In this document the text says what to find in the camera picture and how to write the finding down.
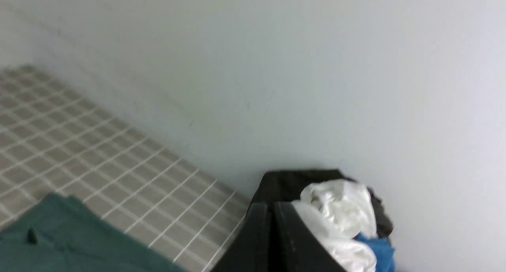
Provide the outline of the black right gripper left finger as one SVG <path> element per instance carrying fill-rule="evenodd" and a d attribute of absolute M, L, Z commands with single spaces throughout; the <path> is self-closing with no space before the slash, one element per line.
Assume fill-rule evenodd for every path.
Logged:
<path fill-rule="evenodd" d="M 265 203 L 253 203 L 242 229 L 212 268 L 213 272 L 267 272 L 272 215 Z"/>

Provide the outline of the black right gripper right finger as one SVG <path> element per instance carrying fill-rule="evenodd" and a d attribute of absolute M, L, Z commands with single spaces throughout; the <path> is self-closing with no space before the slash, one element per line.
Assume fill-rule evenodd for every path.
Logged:
<path fill-rule="evenodd" d="M 274 272 L 343 272 L 290 202 L 273 204 Z"/>

